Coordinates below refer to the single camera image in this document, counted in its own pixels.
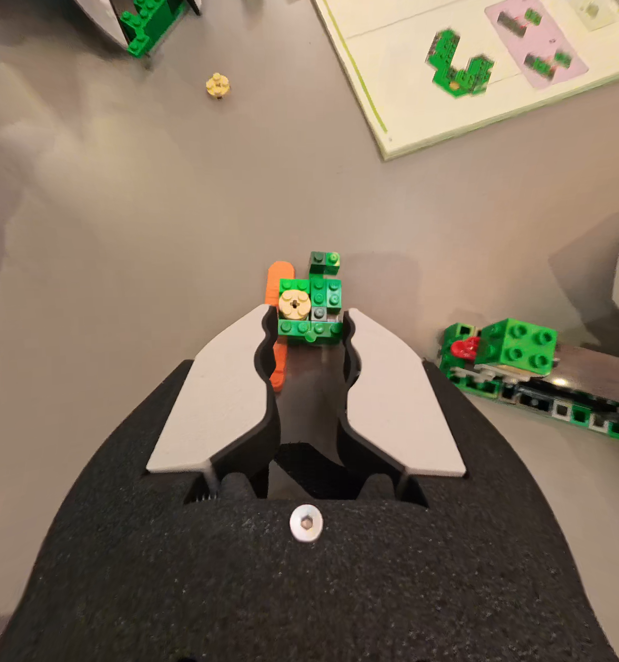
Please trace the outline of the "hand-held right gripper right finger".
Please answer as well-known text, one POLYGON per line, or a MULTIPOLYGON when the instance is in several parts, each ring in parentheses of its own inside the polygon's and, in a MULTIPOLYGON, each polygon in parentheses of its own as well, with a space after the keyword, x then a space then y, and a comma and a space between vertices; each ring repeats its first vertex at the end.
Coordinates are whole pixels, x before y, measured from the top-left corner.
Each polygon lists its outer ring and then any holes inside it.
POLYGON ((338 456, 391 477, 463 477, 466 466, 421 358, 362 311, 343 317, 345 404, 338 456))

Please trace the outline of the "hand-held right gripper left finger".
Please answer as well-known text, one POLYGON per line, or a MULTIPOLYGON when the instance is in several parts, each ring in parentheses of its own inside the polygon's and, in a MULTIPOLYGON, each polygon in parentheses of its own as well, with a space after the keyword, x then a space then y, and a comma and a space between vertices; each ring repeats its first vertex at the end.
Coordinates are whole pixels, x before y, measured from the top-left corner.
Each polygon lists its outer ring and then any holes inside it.
POLYGON ((261 304, 200 350, 148 460, 149 473, 268 471, 281 444, 270 382, 277 315, 261 304))

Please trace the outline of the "green brick plate assembly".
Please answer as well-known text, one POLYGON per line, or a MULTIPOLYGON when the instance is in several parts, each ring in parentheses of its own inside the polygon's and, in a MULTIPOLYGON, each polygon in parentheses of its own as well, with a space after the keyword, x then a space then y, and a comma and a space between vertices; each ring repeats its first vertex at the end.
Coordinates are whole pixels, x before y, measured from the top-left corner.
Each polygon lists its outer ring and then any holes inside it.
POLYGON ((179 1, 134 1, 134 12, 119 16, 129 41, 128 53, 134 58, 147 56, 165 37, 178 16, 179 1))

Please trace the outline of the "small green brick assembly tan stud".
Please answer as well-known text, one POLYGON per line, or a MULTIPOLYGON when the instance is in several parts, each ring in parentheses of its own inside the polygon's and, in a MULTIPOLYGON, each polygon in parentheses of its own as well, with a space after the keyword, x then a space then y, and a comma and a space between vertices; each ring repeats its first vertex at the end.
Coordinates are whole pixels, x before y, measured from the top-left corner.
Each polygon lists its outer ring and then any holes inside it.
POLYGON ((341 256, 337 252, 311 252, 306 277, 281 280, 276 309, 278 338, 307 345, 337 345, 341 341, 340 266, 341 256))

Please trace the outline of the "grey desk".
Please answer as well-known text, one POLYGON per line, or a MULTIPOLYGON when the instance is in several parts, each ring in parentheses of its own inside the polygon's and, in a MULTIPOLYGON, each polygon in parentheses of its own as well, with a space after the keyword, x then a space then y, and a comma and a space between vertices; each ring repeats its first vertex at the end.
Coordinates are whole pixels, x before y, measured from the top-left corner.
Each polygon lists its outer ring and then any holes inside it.
POLYGON ((106 437, 312 250, 420 355, 515 317, 619 356, 619 83, 384 162, 310 1, 205 1, 144 62, 0 1, 0 633, 106 437))

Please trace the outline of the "green brick model red piece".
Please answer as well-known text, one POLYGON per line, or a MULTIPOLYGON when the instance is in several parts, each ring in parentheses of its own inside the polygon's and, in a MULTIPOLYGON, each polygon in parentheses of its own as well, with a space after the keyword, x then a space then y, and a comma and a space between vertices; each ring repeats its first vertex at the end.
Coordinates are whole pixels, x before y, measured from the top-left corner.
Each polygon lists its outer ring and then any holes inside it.
POLYGON ((457 322, 443 332, 437 365, 464 393, 619 441, 619 358, 562 343, 552 328, 457 322))

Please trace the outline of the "orange brick separator tool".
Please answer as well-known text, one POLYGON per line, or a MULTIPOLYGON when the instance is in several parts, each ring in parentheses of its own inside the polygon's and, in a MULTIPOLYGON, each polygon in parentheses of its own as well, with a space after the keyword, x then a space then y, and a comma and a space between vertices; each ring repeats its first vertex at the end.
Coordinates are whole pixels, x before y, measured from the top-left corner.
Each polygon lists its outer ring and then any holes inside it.
MULTIPOLYGON (((281 280, 295 279, 294 266, 286 261, 275 261, 268 269, 264 302, 278 308, 281 280)), ((281 393, 287 374, 288 344, 285 339, 274 344, 275 369, 271 384, 275 393, 281 393)))

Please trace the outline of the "brick instruction booklet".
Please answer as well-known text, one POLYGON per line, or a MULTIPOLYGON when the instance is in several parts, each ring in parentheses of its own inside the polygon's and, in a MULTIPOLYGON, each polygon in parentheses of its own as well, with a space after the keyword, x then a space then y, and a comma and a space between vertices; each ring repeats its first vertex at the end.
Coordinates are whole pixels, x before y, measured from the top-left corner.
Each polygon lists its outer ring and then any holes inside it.
POLYGON ((619 1, 314 1, 385 160, 619 80, 619 1))

